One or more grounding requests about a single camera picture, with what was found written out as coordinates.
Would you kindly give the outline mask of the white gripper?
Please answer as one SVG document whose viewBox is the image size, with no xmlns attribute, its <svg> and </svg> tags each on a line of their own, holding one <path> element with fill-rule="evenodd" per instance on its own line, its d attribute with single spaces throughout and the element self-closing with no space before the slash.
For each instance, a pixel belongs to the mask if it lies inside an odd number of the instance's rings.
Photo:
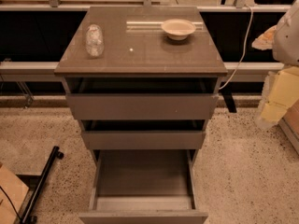
<svg viewBox="0 0 299 224">
<path fill-rule="evenodd" d="M 254 39 L 251 46 L 266 50 L 273 48 L 276 25 Z M 255 123 L 261 129 L 277 125 L 287 108 L 299 99 L 299 67 L 292 66 L 278 73 L 269 72 L 264 80 L 262 98 L 258 106 Z"/>
</svg>

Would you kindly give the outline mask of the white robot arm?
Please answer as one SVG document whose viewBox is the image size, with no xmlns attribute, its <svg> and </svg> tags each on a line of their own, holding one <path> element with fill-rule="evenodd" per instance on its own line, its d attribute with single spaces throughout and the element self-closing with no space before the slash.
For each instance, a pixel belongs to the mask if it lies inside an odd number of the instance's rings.
<svg viewBox="0 0 299 224">
<path fill-rule="evenodd" d="M 252 42 L 255 49 L 271 49 L 283 68 L 269 72 L 263 84 L 256 124 L 269 129 L 299 100 L 299 0 L 279 20 Z"/>
</svg>

